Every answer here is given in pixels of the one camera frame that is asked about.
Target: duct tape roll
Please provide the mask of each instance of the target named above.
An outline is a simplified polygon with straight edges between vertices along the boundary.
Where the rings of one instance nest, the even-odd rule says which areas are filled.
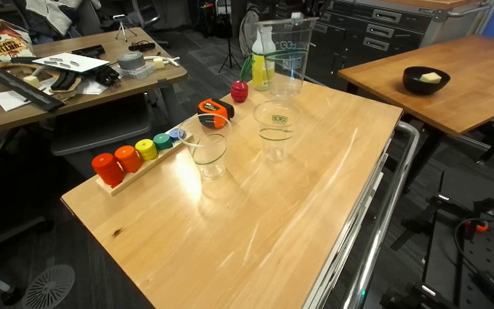
[[[117,58],[117,63],[123,70],[134,70],[145,65],[146,61],[144,60],[144,55],[141,52],[130,51],[120,55]]]

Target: clear plastic cup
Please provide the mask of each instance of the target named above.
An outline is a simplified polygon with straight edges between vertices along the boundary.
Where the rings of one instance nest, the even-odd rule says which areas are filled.
[[[178,138],[190,150],[204,178],[218,179],[226,173],[226,139],[232,129],[228,119],[216,114],[194,115],[178,125],[178,129],[187,132]]]
[[[308,48],[317,17],[258,22],[270,93],[274,96],[296,96],[302,90]]]
[[[290,140],[300,117],[298,108],[284,100],[269,100],[255,107],[253,117],[259,123],[264,156],[271,162],[283,161],[289,154]]]

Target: wooden base board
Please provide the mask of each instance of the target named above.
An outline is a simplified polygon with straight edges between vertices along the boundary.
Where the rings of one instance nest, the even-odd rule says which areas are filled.
[[[192,137],[191,133],[186,133],[186,141],[189,140]],[[104,191],[108,192],[111,196],[114,196],[121,192],[124,188],[127,188],[130,184],[132,184],[135,180],[143,176],[146,172],[151,170],[153,167],[156,165],[160,164],[165,158],[170,156],[171,154],[175,153],[179,148],[184,146],[184,143],[182,143],[180,140],[173,142],[173,147],[169,149],[163,149],[163,150],[158,150],[157,151],[157,158],[149,161],[144,161],[141,168],[137,170],[135,173],[127,173],[125,174],[125,178],[123,178],[123,181],[112,188],[111,186],[107,185],[104,183],[102,178],[100,176],[95,176],[96,177],[96,183],[101,186]]]

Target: black ruler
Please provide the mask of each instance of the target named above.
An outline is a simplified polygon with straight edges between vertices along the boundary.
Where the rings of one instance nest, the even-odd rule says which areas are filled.
[[[57,100],[53,96],[35,88],[34,86],[17,78],[13,74],[0,68],[0,83],[10,90],[15,91],[27,98],[32,104],[47,112],[55,112],[59,107],[64,106],[64,102]]]

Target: black bowl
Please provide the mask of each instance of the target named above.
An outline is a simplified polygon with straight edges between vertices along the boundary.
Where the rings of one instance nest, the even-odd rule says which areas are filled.
[[[420,77],[423,74],[435,72],[441,76],[440,82],[421,82]],[[449,74],[428,67],[409,67],[404,71],[404,86],[410,92],[415,94],[433,94],[437,90],[440,90],[451,80]]]

